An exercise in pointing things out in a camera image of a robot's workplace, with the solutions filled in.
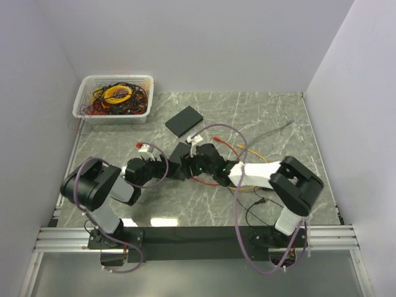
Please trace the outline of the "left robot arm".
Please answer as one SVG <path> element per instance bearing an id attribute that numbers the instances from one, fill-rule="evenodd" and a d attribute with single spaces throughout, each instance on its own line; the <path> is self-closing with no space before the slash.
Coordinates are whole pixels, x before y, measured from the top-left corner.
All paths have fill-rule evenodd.
<path id="1" fill-rule="evenodd" d="M 169 161 L 163 155 L 159 159 L 133 158 L 125 169 L 99 158 L 89 158 L 63 180 L 60 193 L 98 228 L 103 242 L 116 249 L 126 241 L 126 235 L 124 223 L 110 202 L 134 205 L 144 189 L 153 187 L 148 182 L 163 181 L 169 170 Z"/>

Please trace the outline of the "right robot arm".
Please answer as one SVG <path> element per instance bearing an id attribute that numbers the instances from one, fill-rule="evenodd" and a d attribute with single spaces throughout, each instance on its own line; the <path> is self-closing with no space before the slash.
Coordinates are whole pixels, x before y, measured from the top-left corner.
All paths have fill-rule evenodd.
<path id="1" fill-rule="evenodd" d="M 279 196 L 284 207 L 272 239 L 280 247 L 293 241 L 295 228 L 311 213 L 324 188 L 323 181 L 292 156 L 272 163 L 246 163 L 224 159 L 213 144 L 187 144 L 187 148 L 189 153 L 182 157 L 187 178 L 205 173 L 223 187 L 263 187 Z"/>

